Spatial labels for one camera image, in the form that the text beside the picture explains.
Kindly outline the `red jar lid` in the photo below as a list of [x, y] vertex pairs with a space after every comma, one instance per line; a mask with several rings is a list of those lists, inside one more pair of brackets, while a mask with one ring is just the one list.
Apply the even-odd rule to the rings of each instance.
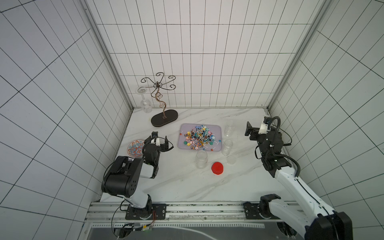
[[220, 162], [215, 162], [213, 163], [211, 170], [215, 175], [221, 175], [224, 172], [224, 166]]

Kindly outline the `red lid candy jar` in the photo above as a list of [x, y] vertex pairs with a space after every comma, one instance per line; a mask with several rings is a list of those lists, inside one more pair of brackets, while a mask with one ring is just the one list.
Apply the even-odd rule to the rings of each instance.
[[204, 169], [208, 162], [208, 154], [206, 151], [198, 151], [196, 155], [196, 166], [198, 169]]

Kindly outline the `small clear jar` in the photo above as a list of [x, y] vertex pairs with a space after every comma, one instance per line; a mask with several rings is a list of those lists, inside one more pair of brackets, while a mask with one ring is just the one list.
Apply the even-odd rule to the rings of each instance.
[[234, 142], [232, 140], [225, 140], [223, 142], [222, 154], [224, 156], [228, 156], [232, 150], [233, 145], [234, 145]]

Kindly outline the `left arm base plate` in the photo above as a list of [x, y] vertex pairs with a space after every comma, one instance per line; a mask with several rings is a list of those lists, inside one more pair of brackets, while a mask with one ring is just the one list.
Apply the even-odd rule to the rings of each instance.
[[126, 220], [164, 220], [166, 218], [167, 204], [151, 204], [143, 209], [129, 207], [126, 211]]

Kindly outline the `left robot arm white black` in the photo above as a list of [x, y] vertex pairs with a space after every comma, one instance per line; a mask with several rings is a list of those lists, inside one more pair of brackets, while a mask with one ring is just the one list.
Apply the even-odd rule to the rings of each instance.
[[103, 193], [120, 197], [129, 206], [127, 211], [134, 217], [146, 220], [154, 216], [151, 196], [138, 190], [139, 179], [154, 179], [159, 171], [161, 153], [174, 148], [167, 137], [159, 137], [158, 132], [152, 132], [144, 141], [142, 155], [130, 159], [118, 156], [104, 173], [101, 189]]

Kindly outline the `clear jar with colourful candies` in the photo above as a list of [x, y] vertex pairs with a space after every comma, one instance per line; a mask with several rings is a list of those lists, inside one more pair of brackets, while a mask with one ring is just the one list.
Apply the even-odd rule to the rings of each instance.
[[235, 122], [233, 120], [229, 120], [226, 122], [226, 126], [224, 129], [224, 135], [226, 137], [231, 137], [235, 130]]

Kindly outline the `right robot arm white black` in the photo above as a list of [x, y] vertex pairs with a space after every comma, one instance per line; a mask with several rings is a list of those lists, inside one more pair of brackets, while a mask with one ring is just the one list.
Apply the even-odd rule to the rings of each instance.
[[305, 240], [352, 240], [353, 224], [344, 212], [337, 212], [324, 202], [301, 178], [296, 160], [282, 154], [286, 146], [279, 117], [265, 117], [259, 128], [247, 123], [245, 136], [256, 141], [257, 156], [269, 174], [281, 183], [302, 208], [299, 212], [276, 194], [264, 195], [259, 203], [243, 203], [247, 219], [273, 218], [283, 221], [283, 233], [299, 234]]

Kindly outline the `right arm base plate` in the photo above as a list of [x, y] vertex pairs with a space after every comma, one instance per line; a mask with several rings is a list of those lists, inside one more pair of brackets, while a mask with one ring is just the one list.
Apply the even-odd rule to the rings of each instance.
[[265, 217], [260, 213], [259, 203], [245, 202], [242, 204], [247, 220], [280, 220], [276, 216]]

